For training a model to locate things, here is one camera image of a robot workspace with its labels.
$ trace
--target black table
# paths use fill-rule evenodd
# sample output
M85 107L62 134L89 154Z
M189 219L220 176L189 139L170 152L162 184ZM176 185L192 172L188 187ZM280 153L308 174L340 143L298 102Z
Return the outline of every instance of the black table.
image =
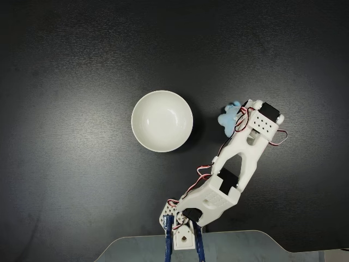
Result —
M349 247L348 4L1 5L1 261L93 261L119 237L163 234L165 200L225 140L221 108L249 98L279 109L290 137L207 230L260 230L291 252ZM170 153L131 131L154 90L194 114Z

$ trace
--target white bowl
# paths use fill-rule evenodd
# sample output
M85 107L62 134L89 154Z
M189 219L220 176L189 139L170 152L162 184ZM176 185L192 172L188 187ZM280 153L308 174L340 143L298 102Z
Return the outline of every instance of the white bowl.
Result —
M144 147L155 152L179 148L192 130L187 102L170 91L154 91L142 97L132 112L132 131Z

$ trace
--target blue bracket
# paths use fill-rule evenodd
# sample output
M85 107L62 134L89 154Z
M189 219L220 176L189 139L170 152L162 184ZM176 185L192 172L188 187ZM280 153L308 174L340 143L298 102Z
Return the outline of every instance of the blue bracket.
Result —
M174 216L164 216L164 229L166 230L165 262L171 262L172 255L172 224Z
M202 241L202 234L201 234L201 227L198 226L194 221L193 225L196 230L195 235L195 243L196 243L196 251L198 254L198 261L199 262L205 262L205 253L203 251L203 241Z

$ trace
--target blue object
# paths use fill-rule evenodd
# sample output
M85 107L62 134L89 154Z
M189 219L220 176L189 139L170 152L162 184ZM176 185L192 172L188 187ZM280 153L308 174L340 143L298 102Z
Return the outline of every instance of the blue object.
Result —
M195 222L193 222L193 224L196 229L195 243L196 243L196 251L198 254L198 262L205 262L205 253L203 251L201 228Z
M166 230L165 262L171 262L172 255L172 224L174 216L164 216L164 229Z
M236 117L236 114L238 114L240 107L241 104L238 101L235 101L233 104L227 105L224 108L224 110L226 111L225 114L222 114L218 117L218 123L221 126L224 126L224 133L227 137L231 137L234 132L236 125L234 118Z

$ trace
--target white plastic bracket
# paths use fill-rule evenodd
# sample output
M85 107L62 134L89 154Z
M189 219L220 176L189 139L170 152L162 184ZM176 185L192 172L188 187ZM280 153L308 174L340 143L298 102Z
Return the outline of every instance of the white plastic bracket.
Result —
M212 176L201 187L183 195L177 204L177 211L199 209L202 214L197 225L200 227L218 219L225 210L238 203L240 194L245 190L257 168L259 158L285 119L283 115L279 114L276 121L273 122L261 114L259 112L259 109L263 107L261 100L248 100L244 107L247 114L240 112L235 118L241 123L237 126L238 132L232 135L230 142L221 149L219 156L212 160ZM238 183L236 186L231 186L228 192L223 193L220 187L224 179L219 174L226 161L236 155L242 158Z
M172 228L178 225L181 225L177 229L172 229L173 249L174 250L195 249L195 234L194 234L194 226L192 224L192 221L184 217L181 212L178 212L176 210L175 206L170 206L167 202L159 217L159 223L161 227L164 227L165 215L174 216L174 219L173 219L174 224L172 225Z

